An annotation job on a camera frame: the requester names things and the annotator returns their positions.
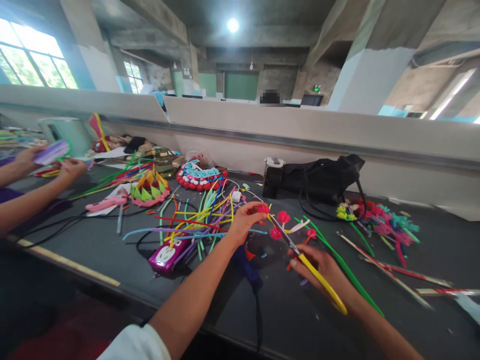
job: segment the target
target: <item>white partition wall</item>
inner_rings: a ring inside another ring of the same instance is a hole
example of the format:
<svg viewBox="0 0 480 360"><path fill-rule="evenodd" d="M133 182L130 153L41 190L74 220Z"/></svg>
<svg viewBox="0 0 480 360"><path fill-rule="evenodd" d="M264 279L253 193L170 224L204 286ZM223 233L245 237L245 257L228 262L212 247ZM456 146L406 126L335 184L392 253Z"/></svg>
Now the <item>white partition wall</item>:
<svg viewBox="0 0 480 360"><path fill-rule="evenodd" d="M166 97L168 122L153 96L97 91L90 97L89 91L10 86L14 95L0 86L0 114L17 126L33 127L37 119L66 110L83 110L86 117L95 111L112 116L104 124L108 134L141 136L184 153L206 150L218 165L260 174L269 156L306 163L337 159L357 147L366 161L360 181L367 194L480 220L477 124ZM434 164L429 157L445 162Z"/></svg>

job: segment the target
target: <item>white sleeve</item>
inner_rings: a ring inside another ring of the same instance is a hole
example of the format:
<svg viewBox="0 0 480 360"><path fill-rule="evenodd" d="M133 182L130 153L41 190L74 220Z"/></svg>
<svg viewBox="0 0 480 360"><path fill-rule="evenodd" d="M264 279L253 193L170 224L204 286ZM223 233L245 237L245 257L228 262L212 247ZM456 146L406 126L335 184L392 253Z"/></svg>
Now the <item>white sleeve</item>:
<svg viewBox="0 0 480 360"><path fill-rule="evenodd" d="M163 340L149 324L129 325L97 360L171 360Z"/></svg>

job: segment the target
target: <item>hand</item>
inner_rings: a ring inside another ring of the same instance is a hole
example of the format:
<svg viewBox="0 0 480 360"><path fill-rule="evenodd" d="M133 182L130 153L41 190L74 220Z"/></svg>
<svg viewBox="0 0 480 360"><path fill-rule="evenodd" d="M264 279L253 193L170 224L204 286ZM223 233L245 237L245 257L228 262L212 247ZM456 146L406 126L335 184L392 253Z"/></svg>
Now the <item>hand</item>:
<svg viewBox="0 0 480 360"><path fill-rule="evenodd" d="M70 183L85 174L88 170L86 163L74 158L65 159L60 165L60 174L58 174L57 178L67 180Z"/></svg>
<svg viewBox="0 0 480 360"><path fill-rule="evenodd" d="M227 236L237 242L237 246L245 242L253 224L265 224L263 220L267 218L267 214L257 212L257 208L262 204L260 201L248 202L236 211Z"/></svg>
<svg viewBox="0 0 480 360"><path fill-rule="evenodd" d="M357 292L357 290L355 290L350 281L345 277L342 270L340 270L335 260L329 254L304 244L299 244L296 247L306 256L310 263L318 269L318 272L325 278L333 290L335 290L349 311L363 300L363 297ZM289 250L288 255L293 257L295 256L295 253L293 250ZM300 260L291 259L290 264L297 273L308 279L310 284L330 299L330 295L324 287Z"/></svg>
<svg viewBox="0 0 480 360"><path fill-rule="evenodd" d="M42 167L42 165L34 163L35 158L41 153L43 150L45 150L48 146L37 146L37 147L31 147L29 149L25 149L21 151L15 158L15 163L25 171L28 171L29 173L39 169Z"/></svg>

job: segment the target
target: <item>red and white stick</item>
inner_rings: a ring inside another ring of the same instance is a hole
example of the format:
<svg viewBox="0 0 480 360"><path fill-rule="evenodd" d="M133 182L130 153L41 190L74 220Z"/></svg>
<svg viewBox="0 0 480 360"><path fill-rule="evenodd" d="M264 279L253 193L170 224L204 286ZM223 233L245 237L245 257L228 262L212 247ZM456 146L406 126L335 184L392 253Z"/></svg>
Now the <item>red and white stick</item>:
<svg viewBox="0 0 480 360"><path fill-rule="evenodd" d="M398 277L393 275L390 271L385 270L382 265L370 255L368 255L365 251L363 251L361 248L359 248L357 245L355 245L353 242L351 242L348 238L346 238L341 232L337 231L336 234L341 237L343 240L345 240L347 243L349 243L352 247L354 247L358 252L360 252L362 255L364 255L367 259L369 259L377 268L379 268L384 274L386 274L390 279L393 279L398 285L400 285L403 289L408 291L410 295L412 295L415 300L417 300L420 304L422 304L425 308L433 310L433 307L430 306L428 302L426 302L424 299L422 299L415 291L413 291L411 288L409 288L407 285L405 285Z"/></svg>
<svg viewBox="0 0 480 360"><path fill-rule="evenodd" d="M361 255L358 255L358 256L363 261L366 261L367 263L373 264L373 262L370 261L370 259L368 259L364 256L361 256ZM414 278L417 278L417 279L421 279L421 280L424 280L424 281L427 281L427 282L430 282L430 283L438 284L438 285L444 286L446 288L451 288L452 287L452 284L449 283L448 281L438 279L438 278L435 278L435 277L431 277L431 276L427 276L427 275L422 275L421 273L411 271L411 270L406 270L404 268L393 266L393 265L387 264L385 262L381 262L381 261L377 261L377 262L381 266L383 266L385 269L392 270L392 271L395 271L397 273L402 273L402 274L405 274L405 275L408 275L408 276L411 276L411 277L414 277Z"/></svg>

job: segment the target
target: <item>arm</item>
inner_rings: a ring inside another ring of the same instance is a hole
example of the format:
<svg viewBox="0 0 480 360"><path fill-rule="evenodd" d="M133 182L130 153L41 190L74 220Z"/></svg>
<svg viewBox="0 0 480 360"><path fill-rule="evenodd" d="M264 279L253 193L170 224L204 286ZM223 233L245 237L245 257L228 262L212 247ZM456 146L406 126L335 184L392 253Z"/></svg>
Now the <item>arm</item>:
<svg viewBox="0 0 480 360"><path fill-rule="evenodd" d="M17 155L14 162L0 167L0 189L41 168L42 166L34 163L33 160L46 148L46 146L38 146L23 150Z"/></svg>
<svg viewBox="0 0 480 360"><path fill-rule="evenodd" d="M150 320L173 360L180 359L199 331L235 250L245 242L252 225L266 218L264 213L254 213L260 204L249 202L238 209L228 234Z"/></svg>
<svg viewBox="0 0 480 360"><path fill-rule="evenodd" d="M67 167L53 181L13 200L0 204L0 236L42 211L53 199L67 189L76 178L87 171L83 161L68 159Z"/></svg>
<svg viewBox="0 0 480 360"><path fill-rule="evenodd" d="M297 245L297 247L310 260L311 264L318 268L318 271L330 283L343 301L349 313L360 321L366 331L380 346L387 359L423 359L414 347L355 290L330 255L304 244ZM290 250L289 255L293 256L293 251ZM290 264L296 272L307 278L325 296L329 296L322 285L302 263L292 259Z"/></svg>

